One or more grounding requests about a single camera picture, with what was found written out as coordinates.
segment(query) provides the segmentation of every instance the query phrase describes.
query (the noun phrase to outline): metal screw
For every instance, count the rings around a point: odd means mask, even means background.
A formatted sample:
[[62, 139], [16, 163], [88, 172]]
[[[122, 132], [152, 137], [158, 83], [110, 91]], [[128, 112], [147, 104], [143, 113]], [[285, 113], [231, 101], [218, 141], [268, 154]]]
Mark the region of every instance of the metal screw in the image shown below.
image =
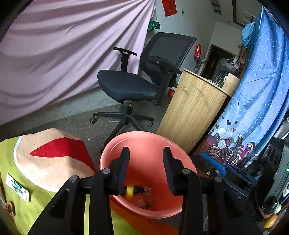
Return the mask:
[[77, 180], [77, 175], [72, 175], [69, 177], [71, 182], [74, 182], [75, 180]]
[[214, 180], [215, 180], [216, 182], [222, 182], [222, 181], [223, 181], [220, 176], [216, 176], [216, 177], [214, 178]]
[[110, 169], [109, 169], [109, 168], [104, 168], [104, 169], [102, 170], [102, 173], [103, 173], [103, 174], [108, 174], [108, 173], [110, 173]]
[[191, 170], [188, 169], [188, 168], [184, 168], [184, 169], [182, 170], [182, 172], [183, 172], [184, 174], [188, 175], [188, 174], [191, 173]]

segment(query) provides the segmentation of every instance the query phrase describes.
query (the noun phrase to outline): blue curtain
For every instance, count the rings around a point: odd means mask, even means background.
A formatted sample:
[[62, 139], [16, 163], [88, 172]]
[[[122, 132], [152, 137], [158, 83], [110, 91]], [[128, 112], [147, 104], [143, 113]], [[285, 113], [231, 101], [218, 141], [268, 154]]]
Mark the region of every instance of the blue curtain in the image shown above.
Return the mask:
[[254, 24], [244, 76], [197, 152], [238, 166], [258, 155], [288, 107], [288, 58], [287, 37], [263, 10]]

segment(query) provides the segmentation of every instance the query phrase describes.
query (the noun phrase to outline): office chair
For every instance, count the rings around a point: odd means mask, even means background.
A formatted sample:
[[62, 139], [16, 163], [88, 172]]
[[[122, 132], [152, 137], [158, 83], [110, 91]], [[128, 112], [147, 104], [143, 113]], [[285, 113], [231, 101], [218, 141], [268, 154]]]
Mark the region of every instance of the office chair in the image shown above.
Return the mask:
[[143, 131], [137, 120], [150, 121], [152, 126], [153, 118], [138, 114], [132, 114], [133, 100], [147, 100], [155, 106], [160, 106], [166, 94], [168, 86], [174, 86], [177, 74], [184, 58], [197, 39], [180, 34], [156, 33], [148, 42], [140, 55], [140, 68], [150, 76], [153, 83], [142, 77], [127, 73], [127, 64], [130, 55], [137, 56], [137, 53], [115, 47], [121, 53], [121, 71], [100, 70], [97, 79], [102, 90], [112, 99], [123, 104], [130, 100], [126, 112], [102, 112], [94, 113], [90, 122], [94, 124], [96, 117], [120, 118], [121, 121], [104, 143], [106, 146], [120, 129], [127, 124], [132, 124], [138, 131]]

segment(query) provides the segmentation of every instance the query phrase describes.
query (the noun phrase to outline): red poster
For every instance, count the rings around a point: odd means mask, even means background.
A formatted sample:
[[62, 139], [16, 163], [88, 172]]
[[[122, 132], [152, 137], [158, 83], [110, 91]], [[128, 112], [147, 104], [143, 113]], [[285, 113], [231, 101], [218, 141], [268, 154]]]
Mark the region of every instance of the red poster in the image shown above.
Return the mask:
[[175, 0], [162, 0], [165, 16], [171, 16], [177, 13]]

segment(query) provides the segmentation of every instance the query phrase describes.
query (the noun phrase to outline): chair backrest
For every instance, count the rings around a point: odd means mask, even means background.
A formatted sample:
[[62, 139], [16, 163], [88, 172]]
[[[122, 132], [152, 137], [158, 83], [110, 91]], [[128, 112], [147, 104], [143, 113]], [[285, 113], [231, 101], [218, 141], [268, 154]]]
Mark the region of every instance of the chair backrest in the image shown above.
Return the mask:
[[[140, 68], [150, 76], [154, 84], [161, 85], [161, 70], [159, 66], [148, 63], [148, 58], [150, 56], [160, 56], [179, 69], [196, 40], [194, 37], [181, 34], [156, 33], [140, 55]], [[176, 76], [176, 74], [173, 74], [170, 77], [170, 80], [174, 80], [174, 83]]]

